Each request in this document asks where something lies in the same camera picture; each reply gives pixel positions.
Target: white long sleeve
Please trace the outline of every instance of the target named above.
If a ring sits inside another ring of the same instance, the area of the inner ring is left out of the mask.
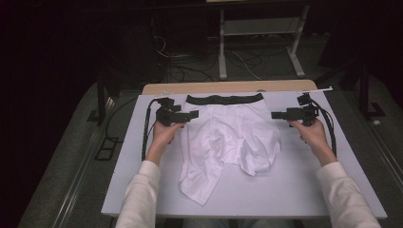
[[[347,175],[340,162],[320,168],[317,178],[322,186],[333,228],[380,227],[358,185]]]
[[[160,177],[160,168],[155,163],[142,162],[139,173],[126,188],[117,228],[155,226]]]

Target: wrist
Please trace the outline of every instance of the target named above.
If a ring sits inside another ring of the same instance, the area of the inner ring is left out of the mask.
[[[161,157],[163,156],[164,150],[165,150],[165,146],[156,145],[156,144],[152,143],[145,156],[145,160],[154,162],[155,164],[160,166],[160,160],[161,160]]]
[[[330,148],[321,151],[316,151],[314,153],[316,154],[317,159],[319,160],[321,166],[325,166],[326,164],[332,162],[337,162],[335,153]]]

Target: dark background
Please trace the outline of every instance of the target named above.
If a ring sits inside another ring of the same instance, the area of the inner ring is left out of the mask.
[[[107,89],[115,96],[122,86],[158,83],[163,70],[153,51],[154,34],[164,35],[168,41],[173,34],[182,34],[171,38],[177,41],[194,36],[202,44],[200,37],[206,38],[218,29],[211,26],[216,11],[183,12],[189,20],[176,20],[181,18],[179,14],[163,12],[158,20],[154,13],[83,12],[140,5],[142,1],[0,3],[1,92],[5,104],[1,115],[0,219],[4,227],[18,224],[76,105],[100,72],[107,75]],[[156,28],[150,26],[151,18]],[[403,61],[403,37],[396,32],[402,23],[397,1],[351,1],[347,6],[312,6],[304,32],[332,32],[321,64],[337,67],[353,55],[360,56],[403,106],[399,65]],[[196,24],[197,29],[189,30],[189,24]]]

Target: white table surface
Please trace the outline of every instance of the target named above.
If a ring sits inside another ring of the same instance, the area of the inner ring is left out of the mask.
[[[215,93],[222,96],[254,95],[246,93]],[[295,91],[263,92],[270,111],[285,111],[287,107],[299,107]],[[205,97],[208,93],[192,94]],[[171,95],[175,105],[182,105],[186,95]],[[374,189],[368,182],[352,148],[348,144],[340,125],[323,92],[311,93],[333,117],[337,142],[337,157],[347,173],[353,177],[369,202],[377,218],[386,218]],[[125,188],[137,173],[142,157],[145,112],[155,95],[141,95],[135,105],[126,132],[115,171],[109,185],[102,213],[119,216]],[[152,105],[150,127],[155,120],[159,104]],[[244,217],[244,218],[317,218],[329,216],[323,199],[316,172],[320,165],[310,147],[299,138],[296,129],[283,120],[274,120],[281,136],[281,153],[266,173],[251,177],[234,164],[226,164],[221,178],[208,202],[201,206],[184,195],[179,188],[182,170],[182,151],[178,140],[167,146],[161,161],[162,177],[158,196],[157,215],[162,217]]]

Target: human hand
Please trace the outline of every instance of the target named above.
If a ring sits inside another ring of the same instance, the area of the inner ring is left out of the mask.
[[[173,140],[175,132],[184,126],[184,123],[175,123],[171,126],[165,126],[156,121],[154,123],[153,139],[145,156],[147,161],[160,164],[161,156],[166,146]]]
[[[299,131],[301,139],[311,146],[312,152],[322,166],[337,162],[335,154],[327,143],[325,129],[320,120],[314,119],[311,126],[305,126],[298,121],[288,121],[288,123],[295,127]]]

